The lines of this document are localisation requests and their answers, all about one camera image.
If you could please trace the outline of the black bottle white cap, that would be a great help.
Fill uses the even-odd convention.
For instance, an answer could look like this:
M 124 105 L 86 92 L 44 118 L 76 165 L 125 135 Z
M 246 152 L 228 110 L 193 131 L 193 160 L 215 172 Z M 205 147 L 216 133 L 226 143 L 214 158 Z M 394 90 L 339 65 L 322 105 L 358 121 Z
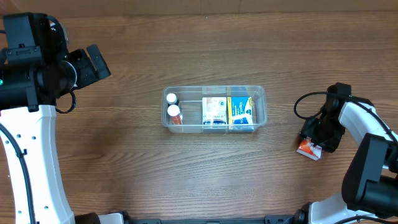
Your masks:
M 168 106 L 171 106 L 171 105 L 178 106 L 179 105 L 179 98 L 176 96 L 175 93 L 168 93 L 166 95 L 166 102 L 167 102 Z

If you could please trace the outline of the blue VapoDrops box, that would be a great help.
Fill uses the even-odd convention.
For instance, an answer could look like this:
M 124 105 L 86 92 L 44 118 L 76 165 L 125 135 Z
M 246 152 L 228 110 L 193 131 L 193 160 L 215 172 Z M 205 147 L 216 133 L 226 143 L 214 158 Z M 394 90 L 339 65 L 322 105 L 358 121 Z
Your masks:
M 227 97 L 227 102 L 228 124 L 253 124 L 251 97 Z

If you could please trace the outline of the red and white box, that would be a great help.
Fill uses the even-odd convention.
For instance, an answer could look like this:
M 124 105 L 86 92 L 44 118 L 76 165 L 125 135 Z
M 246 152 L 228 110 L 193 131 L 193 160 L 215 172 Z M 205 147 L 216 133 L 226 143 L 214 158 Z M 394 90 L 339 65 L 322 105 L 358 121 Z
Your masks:
M 315 145 L 311 138 L 305 138 L 302 140 L 296 152 L 313 159 L 314 161 L 319 160 L 322 156 L 322 148 Z

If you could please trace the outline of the orange bottle white cap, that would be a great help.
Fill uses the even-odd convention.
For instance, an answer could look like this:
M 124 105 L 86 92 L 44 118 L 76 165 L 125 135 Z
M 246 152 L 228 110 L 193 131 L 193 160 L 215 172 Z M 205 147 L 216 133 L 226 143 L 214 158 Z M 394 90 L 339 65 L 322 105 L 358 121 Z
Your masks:
M 167 114 L 169 115 L 169 117 L 172 120 L 173 124 L 177 124 L 177 125 L 182 124 L 182 114 L 181 114 L 179 106 L 170 105 L 167 108 Z

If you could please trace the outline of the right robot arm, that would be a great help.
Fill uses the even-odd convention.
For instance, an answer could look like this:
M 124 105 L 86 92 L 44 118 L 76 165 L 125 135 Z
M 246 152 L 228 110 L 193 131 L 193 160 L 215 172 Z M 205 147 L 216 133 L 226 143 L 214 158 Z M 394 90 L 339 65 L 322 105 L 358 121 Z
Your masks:
M 335 83 L 323 93 L 326 102 L 305 117 L 297 152 L 313 160 L 335 152 L 349 131 L 358 145 L 344 176 L 341 192 L 297 210 L 290 223 L 354 223 L 369 220 L 391 223 L 397 216 L 397 134 L 365 98 L 353 96 L 351 85 Z

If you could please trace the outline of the white Hansaplast box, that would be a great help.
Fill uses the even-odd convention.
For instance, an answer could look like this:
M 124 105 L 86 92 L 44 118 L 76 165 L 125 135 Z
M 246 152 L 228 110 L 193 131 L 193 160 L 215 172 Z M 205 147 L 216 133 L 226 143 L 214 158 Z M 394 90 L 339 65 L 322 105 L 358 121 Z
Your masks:
M 202 98 L 202 123 L 203 125 L 227 124 L 227 98 L 203 97 Z

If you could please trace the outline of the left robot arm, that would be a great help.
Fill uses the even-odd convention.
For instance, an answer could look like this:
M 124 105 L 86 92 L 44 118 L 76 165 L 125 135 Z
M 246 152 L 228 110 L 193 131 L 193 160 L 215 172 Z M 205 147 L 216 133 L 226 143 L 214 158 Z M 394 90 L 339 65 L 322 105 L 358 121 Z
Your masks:
M 57 100 L 110 76 L 96 45 L 69 52 L 56 18 L 25 12 L 3 18 L 1 141 L 17 223 L 99 223 L 75 215 L 63 189 L 55 143 Z

